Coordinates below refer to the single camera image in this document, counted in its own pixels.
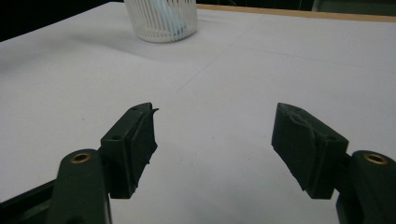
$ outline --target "mesh basket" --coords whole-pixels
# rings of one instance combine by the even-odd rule
[[[137,36],[148,42],[183,39],[197,30],[195,0],[124,0]]]

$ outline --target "wooden table edge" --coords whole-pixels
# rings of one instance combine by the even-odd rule
[[[208,9],[208,10],[236,11],[236,12],[259,13],[259,14],[269,14],[269,15],[279,15],[279,16],[343,20],[343,21],[396,22],[396,17],[391,17],[391,16],[298,11],[298,10],[285,10],[285,9],[259,8],[259,7],[229,7],[229,6],[217,6],[217,5],[204,5],[204,4],[197,4],[197,7],[199,9]]]

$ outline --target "gray floor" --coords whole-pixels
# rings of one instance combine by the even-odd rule
[[[396,16],[396,0],[316,0],[313,10]]]

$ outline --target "white table surface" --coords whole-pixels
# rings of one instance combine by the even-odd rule
[[[198,11],[172,44],[134,35],[109,3],[0,43],[0,200],[99,148],[131,106],[152,102],[159,145],[114,223],[337,223],[273,151],[276,104],[396,158],[396,23]]]

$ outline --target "black mount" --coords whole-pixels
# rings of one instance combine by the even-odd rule
[[[98,150],[64,157],[55,180],[0,204],[3,224],[110,224],[108,194],[129,199],[157,148],[151,103],[130,108]]]
[[[396,223],[396,163],[373,151],[349,156],[348,141],[306,111],[278,104],[272,145],[312,199],[340,192],[341,224]]]

